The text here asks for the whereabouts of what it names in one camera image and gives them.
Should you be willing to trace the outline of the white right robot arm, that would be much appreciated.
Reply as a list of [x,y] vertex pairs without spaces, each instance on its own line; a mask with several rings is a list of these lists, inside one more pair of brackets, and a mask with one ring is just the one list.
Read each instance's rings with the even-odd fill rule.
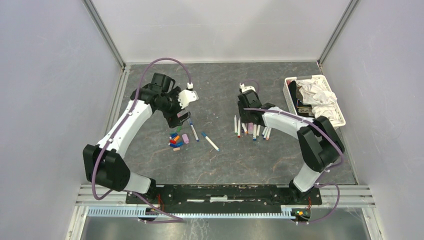
[[332,123],[325,116],[304,117],[263,104],[253,89],[241,90],[237,97],[242,123],[278,130],[298,140],[304,164],[291,181],[288,196],[293,203],[302,204],[322,173],[337,160],[344,160],[345,147]]

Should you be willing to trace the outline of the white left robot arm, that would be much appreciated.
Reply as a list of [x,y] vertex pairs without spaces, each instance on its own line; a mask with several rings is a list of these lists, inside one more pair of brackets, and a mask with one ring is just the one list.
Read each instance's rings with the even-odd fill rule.
[[118,122],[95,145],[88,144],[82,151],[87,180],[113,191],[131,191],[145,204],[157,198],[155,180],[130,171],[124,161],[125,154],[141,126],[160,111],[170,128],[181,126],[191,113],[179,116],[191,102],[199,99],[192,83],[186,89],[161,73],[154,73],[150,83],[136,89]]

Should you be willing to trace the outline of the white acrylic marker peach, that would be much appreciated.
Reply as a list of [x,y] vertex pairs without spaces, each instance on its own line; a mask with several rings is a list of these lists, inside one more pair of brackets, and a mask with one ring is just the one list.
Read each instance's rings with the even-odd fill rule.
[[267,141],[270,139],[271,130],[272,130],[272,129],[271,129],[270,127],[267,129],[267,132],[266,132],[266,135],[265,135],[265,139],[266,139]]

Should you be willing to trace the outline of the white marker dark green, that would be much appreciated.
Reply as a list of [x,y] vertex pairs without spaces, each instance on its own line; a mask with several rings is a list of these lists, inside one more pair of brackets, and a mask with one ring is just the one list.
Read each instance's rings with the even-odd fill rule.
[[256,137],[257,138],[261,135],[260,130],[261,130],[261,126],[260,125],[257,125],[256,126]]

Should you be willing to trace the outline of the white marker green cap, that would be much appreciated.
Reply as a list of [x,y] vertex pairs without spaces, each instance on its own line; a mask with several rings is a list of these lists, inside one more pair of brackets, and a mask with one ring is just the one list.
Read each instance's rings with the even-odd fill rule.
[[236,115],[234,116],[233,123],[234,123],[234,134],[237,136],[238,135],[238,119]]

